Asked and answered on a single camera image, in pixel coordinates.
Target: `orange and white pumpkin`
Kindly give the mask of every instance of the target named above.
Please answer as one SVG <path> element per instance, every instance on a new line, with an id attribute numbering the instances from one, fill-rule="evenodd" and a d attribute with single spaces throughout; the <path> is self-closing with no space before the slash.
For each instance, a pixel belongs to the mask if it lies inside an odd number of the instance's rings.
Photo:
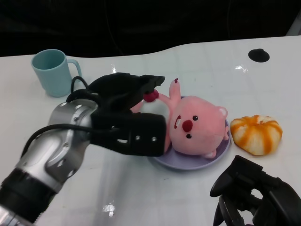
<path id="1" fill-rule="evenodd" d="M 269 116 L 254 115 L 234 119 L 230 129 L 234 143 L 253 155 L 273 153 L 282 137 L 278 122 Z"/>

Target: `black round object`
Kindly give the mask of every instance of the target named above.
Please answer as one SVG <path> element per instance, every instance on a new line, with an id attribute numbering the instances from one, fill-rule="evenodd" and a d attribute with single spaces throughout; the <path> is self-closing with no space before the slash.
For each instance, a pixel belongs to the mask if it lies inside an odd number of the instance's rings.
<path id="1" fill-rule="evenodd" d="M 269 54 L 263 49 L 253 49 L 249 52 L 251 60 L 259 63 L 267 62 L 269 60 Z"/>
<path id="2" fill-rule="evenodd" d="M 55 191 L 30 174 L 14 169 L 2 182 L 0 205 L 34 223 L 55 195 Z"/>

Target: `red nose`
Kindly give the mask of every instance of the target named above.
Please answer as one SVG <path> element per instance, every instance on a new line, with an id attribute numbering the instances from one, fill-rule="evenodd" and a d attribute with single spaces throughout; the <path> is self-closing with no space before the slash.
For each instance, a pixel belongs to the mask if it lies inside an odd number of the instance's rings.
<path id="1" fill-rule="evenodd" d="M 192 121 L 191 120 L 186 120 L 185 122 L 183 122 L 183 130 L 187 133 L 192 129 Z"/>

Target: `table surface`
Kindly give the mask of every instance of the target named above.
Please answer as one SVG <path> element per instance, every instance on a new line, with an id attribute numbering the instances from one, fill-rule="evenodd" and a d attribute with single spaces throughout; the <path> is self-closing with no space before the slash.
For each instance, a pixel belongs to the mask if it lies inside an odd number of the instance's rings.
<path id="1" fill-rule="evenodd" d="M 248 52 L 256 48 L 267 51 L 270 60 L 250 60 Z M 218 199 L 209 196 L 210 189 L 237 154 L 262 165 L 301 195 L 300 53 L 301 37 L 293 36 L 188 44 L 140 56 L 68 57 L 78 60 L 88 83 L 115 72 L 162 75 L 166 81 L 158 91 L 168 94 L 171 80 L 179 78 L 184 96 L 226 107 L 228 121 L 254 114 L 275 117 L 283 138 L 274 154 L 258 158 L 232 142 L 220 161 L 197 171 L 171 170 L 147 157 L 90 145 L 82 167 L 37 225 L 211 226 Z M 66 99 L 45 94 L 31 58 L 0 58 L 1 181 L 14 168 L 29 136 L 46 126 L 53 109 Z M 73 65 L 70 70 L 77 74 Z M 251 214 L 243 216 L 251 223 Z"/>

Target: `plush toy ear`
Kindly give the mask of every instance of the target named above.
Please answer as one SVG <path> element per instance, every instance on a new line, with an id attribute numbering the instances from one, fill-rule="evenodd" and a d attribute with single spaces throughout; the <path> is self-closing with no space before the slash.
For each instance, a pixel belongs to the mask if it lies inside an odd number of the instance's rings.
<path id="1" fill-rule="evenodd" d="M 226 108 L 224 108 L 224 107 L 217 107 L 217 108 L 225 118 L 228 116 L 228 111 Z"/>

